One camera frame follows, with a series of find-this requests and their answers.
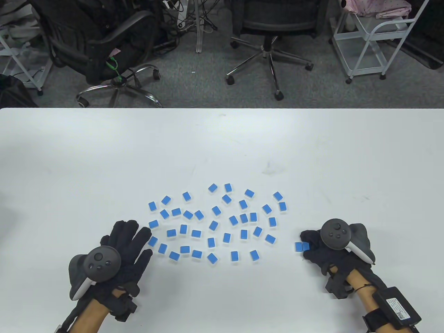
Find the blue block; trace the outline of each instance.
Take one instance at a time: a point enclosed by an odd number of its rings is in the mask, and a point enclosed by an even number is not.
[[[148,241],[148,245],[154,247],[159,239],[157,237],[151,236],[151,239]]]
[[[213,213],[216,216],[219,216],[222,213],[221,210],[219,209],[219,207],[217,207],[217,206],[214,206],[213,208],[211,208],[211,210],[213,211]]]
[[[203,214],[200,210],[198,210],[197,212],[194,213],[197,217],[197,219],[200,221],[203,219]]]
[[[247,209],[247,207],[248,207],[245,200],[239,201],[239,205],[241,206],[241,209]]]
[[[271,213],[271,208],[269,205],[263,205],[262,209],[264,210],[265,214],[270,214]]]
[[[211,184],[211,186],[208,188],[208,191],[210,191],[211,193],[213,193],[214,191],[216,191],[218,189],[218,186],[216,184]]]
[[[208,260],[214,265],[215,263],[216,263],[216,261],[217,260],[219,260],[218,259],[218,257],[216,257],[214,254],[212,254],[212,253],[210,253],[209,255],[208,255]]]
[[[246,190],[245,191],[245,195],[249,198],[252,198],[254,195],[254,192],[252,190]]]
[[[251,259],[255,262],[256,260],[259,260],[259,254],[256,250],[253,250],[250,252]]]
[[[223,242],[224,243],[229,243],[230,242],[230,239],[231,239],[231,234],[229,234],[229,233],[224,233],[223,234]]]
[[[248,230],[241,230],[241,239],[248,239]]]
[[[208,238],[208,247],[209,247],[210,249],[212,249],[213,247],[216,247],[216,242],[214,241],[214,238],[213,238],[213,237]]]
[[[202,232],[200,230],[192,230],[191,231],[191,236],[192,237],[200,238],[201,235],[202,235]]]
[[[193,258],[201,259],[202,258],[202,251],[193,250],[193,253],[191,254]]]
[[[157,220],[151,221],[150,223],[148,223],[148,226],[150,227],[150,229],[157,228],[159,226],[159,222],[157,222]]]
[[[174,251],[171,251],[170,258],[173,259],[174,261],[178,261],[179,258],[180,258],[180,254],[178,254],[178,253],[176,253]]]
[[[187,230],[188,230],[188,226],[186,224],[181,224],[180,225],[179,233],[181,235],[186,235],[186,231]]]
[[[268,222],[270,223],[270,227],[273,228],[274,226],[277,226],[276,218],[269,218]]]
[[[151,201],[151,202],[148,204],[148,206],[149,206],[149,208],[150,208],[150,210],[151,210],[152,212],[154,212],[154,211],[157,209],[157,207],[156,207],[156,203],[155,203],[154,201]]]
[[[182,196],[185,199],[185,201],[191,200],[191,195],[188,192],[182,193]]]
[[[273,196],[278,201],[281,201],[283,198],[283,196],[279,192],[276,192],[275,194],[273,194]]]
[[[176,229],[170,229],[166,231],[167,237],[176,237]]]
[[[296,242],[295,246],[296,246],[296,252],[302,252],[303,251],[302,243],[301,242]]]
[[[188,254],[191,252],[191,248],[189,245],[181,246],[180,247],[180,253],[182,254]]]
[[[287,205],[285,204],[285,202],[282,201],[279,203],[279,210],[281,212],[285,212],[287,210]]]
[[[162,210],[160,212],[160,215],[162,215],[163,219],[166,220],[167,218],[170,217],[170,215],[168,214],[168,212],[166,210]]]
[[[274,244],[274,242],[276,241],[276,237],[273,237],[272,235],[269,234],[265,237],[265,241],[270,244]]]
[[[172,214],[173,216],[178,216],[178,215],[182,214],[182,212],[180,211],[180,208],[174,208],[174,209],[171,211],[171,214]]]
[[[254,229],[253,235],[259,237],[261,234],[262,234],[262,228],[257,226],[256,229]]]
[[[159,253],[160,254],[165,254],[165,252],[167,251],[167,247],[168,247],[168,245],[167,244],[160,244],[160,246],[159,246]]]
[[[239,261],[239,253],[237,251],[231,251],[231,261],[232,262]]]
[[[231,202],[231,198],[226,194],[222,197],[222,200],[228,205]]]
[[[242,223],[247,223],[248,222],[247,214],[241,214],[241,222]]]
[[[239,223],[238,219],[234,215],[230,216],[230,222],[233,226]]]
[[[218,227],[219,223],[216,221],[211,222],[210,224],[210,230],[216,231],[216,228]]]
[[[310,249],[310,243],[302,242],[302,251],[306,251]]]
[[[168,195],[165,195],[165,197],[162,199],[161,203],[164,205],[168,205],[171,201],[171,198]]]
[[[183,212],[183,216],[186,217],[187,219],[191,220],[193,218],[193,213],[186,210]]]

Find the white metal cart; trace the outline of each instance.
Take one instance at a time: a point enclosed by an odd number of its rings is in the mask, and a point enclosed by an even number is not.
[[[373,73],[381,73],[380,79],[385,80],[385,73],[428,2],[429,0],[424,0],[418,13],[412,19],[403,19],[402,17],[393,19],[359,17],[356,14],[345,11],[341,14],[338,22],[331,18],[330,24],[334,33],[329,43],[334,45],[349,77],[346,83],[351,84],[353,77],[357,75]],[[344,30],[345,20],[348,15],[353,19],[357,31],[341,32]],[[387,61],[377,41],[393,39],[401,39],[401,41]]]

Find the office chair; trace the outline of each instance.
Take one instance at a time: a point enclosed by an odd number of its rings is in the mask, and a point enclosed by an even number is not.
[[[104,27],[94,23],[75,0],[29,2],[53,63],[74,69],[85,76],[88,84],[94,85],[77,94],[76,100],[81,107],[89,106],[84,93],[104,89],[113,90],[109,107],[116,106],[121,91],[135,93],[162,107],[157,97],[142,89],[137,78],[137,74],[152,68],[154,80],[160,79],[156,66],[140,65],[152,50],[157,33],[157,22],[151,12],[135,12],[111,32],[104,33]],[[111,52],[116,51],[119,52],[110,58]]]
[[[276,47],[275,43],[284,35],[308,34],[315,38],[324,27],[327,5],[329,0],[225,0],[225,5],[231,10],[233,34],[252,34],[264,36],[262,45],[254,45],[238,37],[231,37],[232,48],[245,45],[258,52],[240,63],[226,74],[228,85],[234,84],[233,73],[243,66],[250,64],[253,59],[262,56],[268,60],[276,91],[274,97],[280,101],[284,95],[279,88],[274,60],[284,58],[305,65],[308,71],[313,70],[314,64],[307,59],[285,52]]]

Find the pink fabric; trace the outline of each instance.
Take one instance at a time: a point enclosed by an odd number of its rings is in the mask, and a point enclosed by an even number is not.
[[[339,0],[340,4],[344,2],[346,11],[377,19],[406,16],[412,10],[412,5],[405,0]]]

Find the black bag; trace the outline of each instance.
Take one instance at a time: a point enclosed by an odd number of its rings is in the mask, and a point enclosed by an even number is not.
[[[0,109],[4,107],[38,107],[22,81],[0,74]]]

